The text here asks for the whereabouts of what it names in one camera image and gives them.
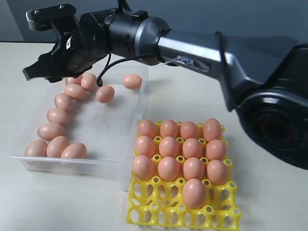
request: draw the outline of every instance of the brown egg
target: brown egg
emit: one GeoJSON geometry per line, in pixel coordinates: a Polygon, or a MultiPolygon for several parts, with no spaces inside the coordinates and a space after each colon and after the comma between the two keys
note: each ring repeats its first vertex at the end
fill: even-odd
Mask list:
{"type": "Polygon", "coordinates": [[[202,144],[195,138],[189,138],[184,141],[182,146],[182,155],[188,159],[191,157],[202,157],[202,144]]]}
{"type": "Polygon", "coordinates": [[[206,199],[205,185],[198,179],[190,179],[183,186],[182,196],[187,207],[192,209],[202,208],[206,199]]]}
{"type": "Polygon", "coordinates": [[[59,93],[54,98],[54,105],[56,105],[57,108],[71,112],[74,107],[74,102],[69,95],[65,93],[59,93]]]}
{"type": "Polygon", "coordinates": [[[219,140],[222,137],[222,129],[220,123],[216,119],[208,119],[203,124],[203,137],[207,142],[219,140]]]}
{"type": "Polygon", "coordinates": [[[26,151],[25,156],[46,156],[47,143],[43,140],[36,140],[31,142],[26,151]]]}
{"type": "Polygon", "coordinates": [[[158,163],[158,175],[159,177],[166,181],[172,182],[179,177],[180,165],[175,158],[171,156],[164,157],[158,163]]]}
{"type": "Polygon", "coordinates": [[[176,157],[179,154],[180,144],[174,137],[167,136],[160,141],[158,150],[162,157],[176,157]]]}
{"type": "Polygon", "coordinates": [[[196,157],[187,159],[183,164],[183,177],[185,180],[199,179],[202,180],[205,173],[205,166],[202,161],[196,157]]]}
{"type": "Polygon", "coordinates": [[[138,155],[146,155],[149,158],[155,155],[155,142],[148,136],[140,136],[136,142],[138,155]]]}
{"type": "Polygon", "coordinates": [[[156,125],[151,120],[143,119],[139,122],[138,134],[153,139],[156,136],[156,125]]]}
{"type": "Polygon", "coordinates": [[[180,135],[185,140],[189,138],[197,139],[199,136],[199,128],[195,123],[186,121],[180,127],[180,135]]]}
{"type": "Polygon", "coordinates": [[[100,103],[109,103],[115,96],[115,89],[110,85],[100,87],[96,92],[96,99],[100,103]]]}
{"type": "Polygon", "coordinates": [[[83,100],[87,96],[87,91],[78,84],[69,84],[64,88],[65,94],[69,95],[73,100],[83,100]]]}
{"type": "Polygon", "coordinates": [[[48,157],[60,158],[62,152],[69,145],[69,140],[65,136],[58,136],[54,138],[47,146],[46,154],[48,157]]]}
{"type": "Polygon", "coordinates": [[[94,90],[97,87],[96,76],[92,73],[84,73],[80,84],[86,90],[94,90]]]}
{"type": "Polygon", "coordinates": [[[78,84],[80,85],[83,75],[78,76],[77,78],[67,77],[65,78],[65,85],[69,84],[78,84]]]}
{"type": "Polygon", "coordinates": [[[68,145],[61,154],[61,158],[84,159],[87,155],[87,147],[83,143],[68,145]]]}
{"type": "Polygon", "coordinates": [[[212,140],[205,146],[205,157],[208,160],[223,160],[227,154],[227,145],[221,140],[212,140]]]}
{"type": "Polygon", "coordinates": [[[166,136],[172,136],[174,138],[177,138],[178,133],[179,133],[179,126],[176,122],[174,122],[171,119],[164,121],[160,125],[160,136],[162,138],[164,138],[166,136]]]}
{"type": "Polygon", "coordinates": [[[208,179],[214,185],[222,185],[228,179],[228,168],[221,160],[211,160],[206,166],[208,179]]]}
{"type": "Polygon", "coordinates": [[[155,164],[145,155],[139,155],[134,159],[133,172],[140,180],[149,180],[154,176],[155,164]]]}
{"type": "Polygon", "coordinates": [[[50,109],[47,113],[47,119],[61,125],[67,125],[71,121],[71,116],[65,110],[60,108],[50,109]]]}
{"type": "Polygon", "coordinates": [[[123,85],[127,89],[136,90],[141,87],[142,78],[138,75],[129,75],[123,79],[123,85]]]}
{"type": "Polygon", "coordinates": [[[63,136],[64,132],[64,127],[61,124],[54,122],[43,124],[38,128],[38,136],[47,141],[51,141],[57,136],[63,136]]]}

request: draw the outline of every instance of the robotic arm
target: robotic arm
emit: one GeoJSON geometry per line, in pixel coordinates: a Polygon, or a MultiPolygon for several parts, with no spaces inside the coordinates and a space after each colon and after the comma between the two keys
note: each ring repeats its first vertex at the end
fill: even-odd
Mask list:
{"type": "Polygon", "coordinates": [[[53,29],[58,40],[23,70],[26,79],[44,77],[53,83],[77,77],[111,53],[122,61],[181,66],[220,82],[227,110],[236,111],[256,144],[308,170],[308,44],[287,37],[175,31],[161,18],[133,13],[124,0],[118,3],[85,13],[79,22],[69,4],[28,11],[30,29],[53,29]]]}

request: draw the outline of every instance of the white table surface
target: white table surface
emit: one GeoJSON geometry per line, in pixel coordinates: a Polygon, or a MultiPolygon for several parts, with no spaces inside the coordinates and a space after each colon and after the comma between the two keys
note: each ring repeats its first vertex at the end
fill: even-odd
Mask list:
{"type": "MultiPolygon", "coordinates": [[[[127,225],[123,211],[127,193],[114,180],[30,172],[10,158],[49,87],[44,79],[27,82],[22,69],[51,47],[0,43],[0,230],[164,230],[127,225]]],[[[165,65],[151,67],[150,80],[146,118],[203,122],[216,117],[225,125],[243,214],[241,230],[307,229],[308,171],[283,163],[250,141],[236,114],[227,112],[215,80],[165,65]]]]}

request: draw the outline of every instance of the plastic bin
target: plastic bin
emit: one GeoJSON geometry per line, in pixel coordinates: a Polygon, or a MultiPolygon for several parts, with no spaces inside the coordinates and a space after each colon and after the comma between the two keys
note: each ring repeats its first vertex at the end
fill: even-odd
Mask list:
{"type": "MultiPolygon", "coordinates": [[[[90,72],[98,75],[103,68],[103,65],[97,64],[90,72]]],[[[70,142],[86,145],[86,159],[25,156],[27,146],[39,139],[38,128],[48,122],[47,112],[55,108],[56,94],[64,91],[64,81],[51,84],[46,97],[16,144],[12,157],[18,159],[28,170],[116,177],[121,188],[127,191],[138,123],[146,109],[148,80],[146,66],[118,64],[103,76],[103,83],[115,89],[115,97],[110,103],[99,103],[95,98],[96,90],[89,92],[84,100],[74,102],[74,109],[70,113],[71,122],[65,126],[65,136],[70,142]],[[142,77],[139,90],[129,90],[123,86],[122,80],[129,74],[142,77]]]]}

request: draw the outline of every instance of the yellow egg tray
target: yellow egg tray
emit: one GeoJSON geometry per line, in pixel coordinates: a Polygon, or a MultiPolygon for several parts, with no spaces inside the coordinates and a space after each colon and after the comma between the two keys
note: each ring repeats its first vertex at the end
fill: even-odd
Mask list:
{"type": "MultiPolygon", "coordinates": [[[[156,122],[158,134],[161,124],[162,121],[156,122]]],[[[204,153],[206,141],[202,138],[203,124],[197,123],[197,126],[200,128],[199,142],[203,145],[204,153]]],[[[158,176],[157,166],[162,159],[158,152],[161,140],[160,136],[154,138],[156,143],[156,153],[152,157],[156,166],[154,176],[150,180],[142,181],[136,178],[134,173],[131,175],[126,222],[141,226],[239,231],[241,211],[235,202],[237,186],[232,181],[232,161],[227,157],[223,160],[229,170],[227,183],[217,186],[207,178],[202,179],[207,192],[205,206],[200,209],[190,209],[184,204],[182,198],[182,189],[186,182],[182,175],[182,168],[179,177],[173,182],[165,182],[158,176]]],[[[177,137],[177,141],[182,145],[184,139],[177,137]]],[[[182,167],[185,158],[181,153],[176,160],[182,167]]],[[[209,162],[205,157],[200,160],[205,166],[209,162]]]]}

